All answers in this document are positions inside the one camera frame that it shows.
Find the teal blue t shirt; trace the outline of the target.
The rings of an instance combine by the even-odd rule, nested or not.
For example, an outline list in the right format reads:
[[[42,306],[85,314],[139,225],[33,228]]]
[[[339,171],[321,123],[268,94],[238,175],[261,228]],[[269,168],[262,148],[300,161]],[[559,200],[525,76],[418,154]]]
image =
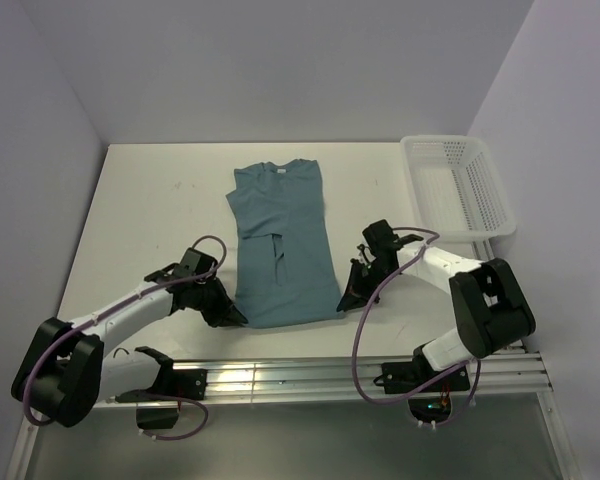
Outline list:
[[[234,180],[226,198],[238,236],[235,303],[248,326],[340,318],[318,162],[256,163],[236,169]]]

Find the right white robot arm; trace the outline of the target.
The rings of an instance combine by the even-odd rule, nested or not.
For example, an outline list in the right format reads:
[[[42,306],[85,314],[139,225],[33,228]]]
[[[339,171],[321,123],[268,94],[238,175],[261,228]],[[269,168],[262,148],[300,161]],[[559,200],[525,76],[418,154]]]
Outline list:
[[[418,347],[403,376],[412,388],[437,388],[456,365],[491,354],[530,336],[536,321],[503,259],[481,262],[433,246],[378,247],[370,262],[352,260],[339,312],[377,302],[377,289],[407,273],[448,294],[455,327]]]

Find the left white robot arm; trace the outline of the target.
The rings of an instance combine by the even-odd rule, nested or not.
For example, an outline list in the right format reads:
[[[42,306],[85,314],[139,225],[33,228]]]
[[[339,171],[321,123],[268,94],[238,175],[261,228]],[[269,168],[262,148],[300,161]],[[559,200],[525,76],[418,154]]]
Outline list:
[[[72,427],[93,406],[131,394],[141,401],[197,401],[202,389],[179,379],[174,361],[151,347],[122,357],[115,351],[143,328],[180,310],[199,312],[216,327],[248,321],[214,275],[178,278],[166,270],[146,276],[120,300],[72,322],[52,317],[37,329],[11,388],[35,426]]]

